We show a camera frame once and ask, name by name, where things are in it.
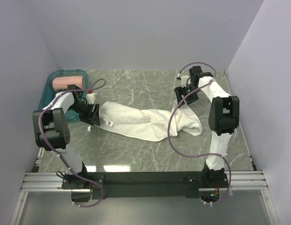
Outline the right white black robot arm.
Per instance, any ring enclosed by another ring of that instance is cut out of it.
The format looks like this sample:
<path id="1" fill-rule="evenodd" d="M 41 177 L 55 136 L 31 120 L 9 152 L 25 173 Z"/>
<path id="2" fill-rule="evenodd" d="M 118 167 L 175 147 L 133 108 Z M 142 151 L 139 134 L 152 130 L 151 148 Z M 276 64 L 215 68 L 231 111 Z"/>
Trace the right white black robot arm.
<path id="1" fill-rule="evenodd" d="M 198 181 L 191 182 L 203 188 L 228 186 L 225 174 L 225 156 L 229 140 L 239 126 L 239 98 L 227 93 L 210 72 L 203 72 L 200 66 L 189 69 L 188 75 L 177 74 L 181 85 L 174 89 L 178 103 L 184 106 L 198 100 L 202 91 L 211 102 L 208 125 L 212 132 L 209 154 Z"/>

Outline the white towel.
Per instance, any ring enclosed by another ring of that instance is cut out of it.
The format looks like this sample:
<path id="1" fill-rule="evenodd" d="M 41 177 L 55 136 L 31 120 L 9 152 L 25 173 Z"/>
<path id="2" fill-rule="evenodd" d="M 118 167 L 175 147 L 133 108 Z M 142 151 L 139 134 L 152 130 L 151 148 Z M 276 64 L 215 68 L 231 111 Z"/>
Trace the white towel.
<path id="1" fill-rule="evenodd" d="M 168 137 L 171 114 L 167 110 L 139 110 L 107 101 L 99 109 L 100 128 L 130 138 L 159 142 Z M 199 136 L 203 130 L 198 116 L 185 105 L 177 109 L 172 118 L 170 136 L 177 136 L 181 130 L 193 136 Z"/>

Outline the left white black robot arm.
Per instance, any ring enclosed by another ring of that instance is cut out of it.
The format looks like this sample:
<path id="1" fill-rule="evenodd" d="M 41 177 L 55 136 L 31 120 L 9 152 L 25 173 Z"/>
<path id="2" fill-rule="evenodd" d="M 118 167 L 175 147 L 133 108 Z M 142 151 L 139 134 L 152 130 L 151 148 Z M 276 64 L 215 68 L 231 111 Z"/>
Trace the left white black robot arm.
<path id="1" fill-rule="evenodd" d="M 81 101 L 82 96 L 82 89 L 69 85 L 59 90 L 49 105 L 32 113 L 37 146 L 56 154 L 65 168 L 65 173 L 56 174 L 77 188 L 92 187 L 95 182 L 91 181 L 84 162 L 67 146 L 70 131 L 65 113 L 73 110 L 78 113 L 81 122 L 100 126 L 100 105 L 95 103 L 95 97 Z"/>

